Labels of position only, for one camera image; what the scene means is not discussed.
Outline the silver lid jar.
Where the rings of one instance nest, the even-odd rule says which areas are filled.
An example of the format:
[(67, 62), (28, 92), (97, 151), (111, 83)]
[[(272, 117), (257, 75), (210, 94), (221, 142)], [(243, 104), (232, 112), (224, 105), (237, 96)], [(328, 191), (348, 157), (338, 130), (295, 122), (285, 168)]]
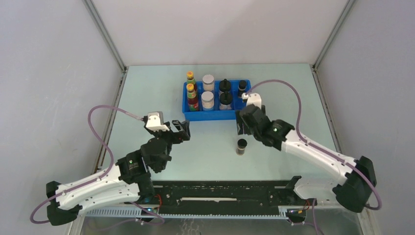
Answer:
[(211, 91), (205, 91), (201, 95), (203, 111), (214, 110), (214, 94)]
[(214, 88), (215, 88), (215, 81), (214, 81), (214, 76), (211, 74), (207, 74), (204, 75), (202, 78), (202, 83), (203, 83), (203, 90), (206, 91), (210, 91), (210, 92), (214, 92)]

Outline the silver lid jar front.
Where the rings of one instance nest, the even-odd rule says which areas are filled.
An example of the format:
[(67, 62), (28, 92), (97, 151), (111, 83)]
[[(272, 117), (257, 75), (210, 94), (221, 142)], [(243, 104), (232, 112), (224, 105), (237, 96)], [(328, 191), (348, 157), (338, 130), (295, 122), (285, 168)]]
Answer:
[(201, 95), (203, 111), (214, 110), (214, 94), (211, 91), (205, 91)]

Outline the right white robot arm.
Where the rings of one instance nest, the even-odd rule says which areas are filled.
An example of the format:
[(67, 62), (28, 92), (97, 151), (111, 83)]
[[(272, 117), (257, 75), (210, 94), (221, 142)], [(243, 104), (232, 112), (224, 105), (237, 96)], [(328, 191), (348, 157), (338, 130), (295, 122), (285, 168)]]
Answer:
[(332, 193), (345, 209), (360, 213), (377, 184), (372, 160), (345, 156), (316, 142), (281, 119), (270, 120), (261, 108), (250, 104), (236, 111), (236, 121), (246, 134), (268, 147), (296, 155), (326, 170), (336, 181)]

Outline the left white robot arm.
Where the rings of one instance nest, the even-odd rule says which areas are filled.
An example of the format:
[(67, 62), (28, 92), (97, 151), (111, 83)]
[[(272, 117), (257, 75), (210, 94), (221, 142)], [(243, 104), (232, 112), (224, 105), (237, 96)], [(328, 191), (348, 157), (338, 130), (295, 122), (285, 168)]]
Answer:
[(76, 182), (47, 183), (51, 198), (47, 218), (59, 226), (74, 221), (79, 215), (100, 207), (124, 202), (149, 204), (156, 195), (151, 173), (160, 173), (171, 161), (174, 144), (190, 140), (189, 121), (163, 122), (158, 113), (143, 118), (144, 128), (153, 135), (139, 150), (118, 159), (101, 172)]

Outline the small dark bottle front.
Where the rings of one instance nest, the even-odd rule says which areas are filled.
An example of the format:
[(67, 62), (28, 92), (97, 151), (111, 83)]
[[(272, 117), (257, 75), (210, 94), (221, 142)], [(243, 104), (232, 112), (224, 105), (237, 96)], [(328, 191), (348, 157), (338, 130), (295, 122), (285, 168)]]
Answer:
[(245, 139), (239, 139), (237, 141), (237, 148), (236, 148), (236, 153), (238, 155), (243, 155), (245, 153), (245, 149), (247, 147), (247, 141)]

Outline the black lid jar front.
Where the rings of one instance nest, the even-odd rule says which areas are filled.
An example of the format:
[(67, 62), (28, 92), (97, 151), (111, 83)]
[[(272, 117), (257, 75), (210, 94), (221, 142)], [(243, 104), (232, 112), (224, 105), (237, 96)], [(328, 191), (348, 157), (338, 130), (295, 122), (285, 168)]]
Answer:
[(231, 104), (233, 96), (230, 92), (222, 92), (219, 96), (219, 109), (220, 110), (231, 110)]

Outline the black lid jar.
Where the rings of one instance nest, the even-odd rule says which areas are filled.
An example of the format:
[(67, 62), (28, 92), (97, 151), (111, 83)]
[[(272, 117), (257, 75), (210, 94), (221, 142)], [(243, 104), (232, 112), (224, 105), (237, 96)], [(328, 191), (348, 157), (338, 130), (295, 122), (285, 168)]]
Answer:
[(233, 96), (230, 92), (222, 92), (219, 96), (219, 109), (220, 110), (231, 110), (231, 104)]
[(227, 79), (223, 79), (219, 82), (218, 85), (219, 89), (219, 95), (221, 95), (224, 92), (230, 92), (231, 91), (231, 82)]

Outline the small dark bottle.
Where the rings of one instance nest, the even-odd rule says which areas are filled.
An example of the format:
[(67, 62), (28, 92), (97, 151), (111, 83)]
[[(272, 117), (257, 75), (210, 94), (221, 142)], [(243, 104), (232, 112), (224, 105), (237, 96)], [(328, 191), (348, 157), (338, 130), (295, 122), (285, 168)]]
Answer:
[(239, 139), (237, 141), (237, 148), (236, 148), (236, 153), (238, 155), (243, 155), (245, 153), (245, 149), (247, 147), (247, 141), (245, 139)]
[(242, 97), (242, 94), (246, 92), (247, 82), (245, 80), (240, 80), (238, 83), (238, 98)]

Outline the red sauce bottle yellow cap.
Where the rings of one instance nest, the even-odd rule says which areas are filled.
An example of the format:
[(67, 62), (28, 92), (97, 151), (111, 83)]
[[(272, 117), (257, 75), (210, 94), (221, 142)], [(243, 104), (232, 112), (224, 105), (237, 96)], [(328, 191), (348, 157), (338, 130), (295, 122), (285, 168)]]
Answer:
[(190, 111), (199, 111), (199, 102), (197, 96), (197, 89), (194, 84), (188, 83), (186, 85), (187, 104)]

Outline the red sauce bottle green label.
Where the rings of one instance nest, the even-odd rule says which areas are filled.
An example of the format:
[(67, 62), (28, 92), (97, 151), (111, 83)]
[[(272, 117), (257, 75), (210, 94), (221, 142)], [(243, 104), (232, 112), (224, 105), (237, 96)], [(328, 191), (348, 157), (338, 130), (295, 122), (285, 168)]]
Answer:
[(186, 75), (187, 75), (187, 84), (192, 84), (194, 86), (194, 90), (197, 90), (197, 83), (194, 78), (193, 71), (188, 71)]

